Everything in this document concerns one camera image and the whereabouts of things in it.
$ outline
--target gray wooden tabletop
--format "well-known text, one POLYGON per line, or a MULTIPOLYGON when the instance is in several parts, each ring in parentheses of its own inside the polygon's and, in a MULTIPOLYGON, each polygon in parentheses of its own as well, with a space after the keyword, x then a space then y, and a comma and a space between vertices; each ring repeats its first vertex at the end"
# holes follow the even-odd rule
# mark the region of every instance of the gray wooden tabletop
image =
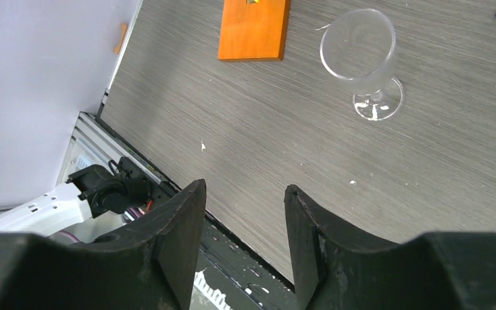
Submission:
POLYGON ((496 231, 496 0, 292 0, 282 62, 216 59, 222 0, 145 0, 102 118, 291 279, 284 190, 396 242, 496 231), (376 8, 406 105, 358 116, 320 62, 323 26, 376 8))

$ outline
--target white panel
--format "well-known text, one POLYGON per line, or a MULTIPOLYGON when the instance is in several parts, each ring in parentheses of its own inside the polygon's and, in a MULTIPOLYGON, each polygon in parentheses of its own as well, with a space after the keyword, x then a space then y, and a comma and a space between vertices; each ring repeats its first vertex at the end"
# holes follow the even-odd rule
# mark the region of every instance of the white panel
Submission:
POLYGON ((80 110, 114 71, 139 0, 0 0, 0 205, 54 187, 80 110))

